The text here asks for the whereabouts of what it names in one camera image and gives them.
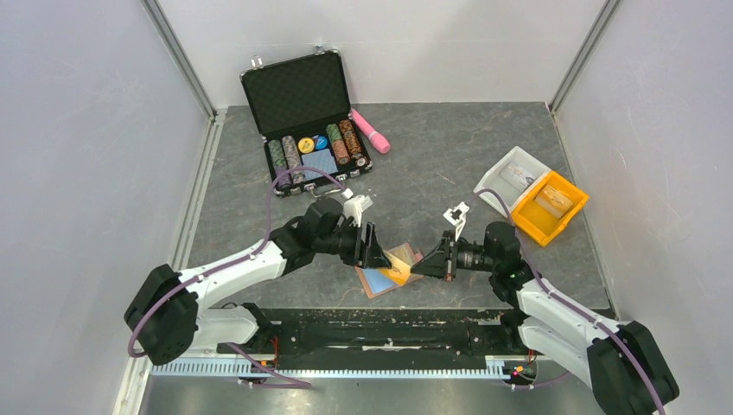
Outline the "brown leather card holder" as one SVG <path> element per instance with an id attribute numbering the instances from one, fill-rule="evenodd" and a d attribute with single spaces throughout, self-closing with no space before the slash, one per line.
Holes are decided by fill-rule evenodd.
<path id="1" fill-rule="evenodd" d="M 414 265 L 424 257 L 422 252 L 414 251 L 409 243 L 396 246 L 388 250 L 388 252 L 407 265 Z M 359 267 L 356 267 L 355 270 L 362 284 L 362 288 L 369 299 L 396 290 L 422 277 L 421 275 L 411 274 L 403 283 L 400 283 L 391 278 L 385 270 L 362 269 Z"/>

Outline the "gold credit card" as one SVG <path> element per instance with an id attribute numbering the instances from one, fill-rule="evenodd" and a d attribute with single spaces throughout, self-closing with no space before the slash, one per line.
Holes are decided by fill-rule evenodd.
<path id="1" fill-rule="evenodd" d="M 379 272 L 393 283 L 403 286 L 411 276 L 411 267 L 415 263 L 412 250 L 406 246 L 398 246 L 388 250 L 387 256 L 392 261 L 391 269 L 380 269 Z"/>

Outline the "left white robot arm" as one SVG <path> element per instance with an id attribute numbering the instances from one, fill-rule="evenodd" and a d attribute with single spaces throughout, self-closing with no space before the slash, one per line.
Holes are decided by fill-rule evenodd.
<path id="1" fill-rule="evenodd" d="M 318 254 L 363 269 L 392 268 L 376 226 L 361 220 L 370 205 L 370 198 L 363 195 L 345 202 L 325 198 L 243 251 L 182 271 L 168 264 L 157 266 L 124 313 L 131 330 L 129 355 L 162 366 L 190 349 L 223 343 L 243 345 L 255 353 L 265 350 L 271 343 L 271 328 L 253 306 L 224 309 L 216 304 L 299 270 Z"/>

